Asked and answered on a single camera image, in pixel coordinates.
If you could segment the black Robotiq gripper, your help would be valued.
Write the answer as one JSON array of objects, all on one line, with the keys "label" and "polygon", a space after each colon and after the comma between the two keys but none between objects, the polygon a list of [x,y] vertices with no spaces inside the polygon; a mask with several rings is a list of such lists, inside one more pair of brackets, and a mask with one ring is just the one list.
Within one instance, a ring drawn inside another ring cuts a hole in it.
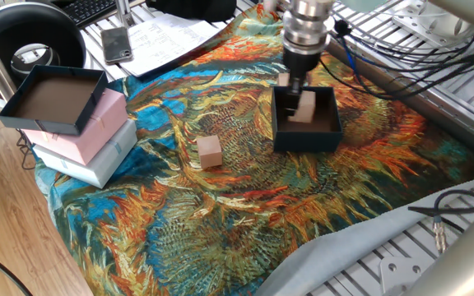
[{"label": "black Robotiq gripper", "polygon": [[288,48],[283,49],[282,61],[290,74],[285,74],[284,82],[286,83],[286,106],[285,115],[293,116],[298,109],[302,87],[304,85],[304,76],[316,68],[320,54],[299,54],[290,51]]}]

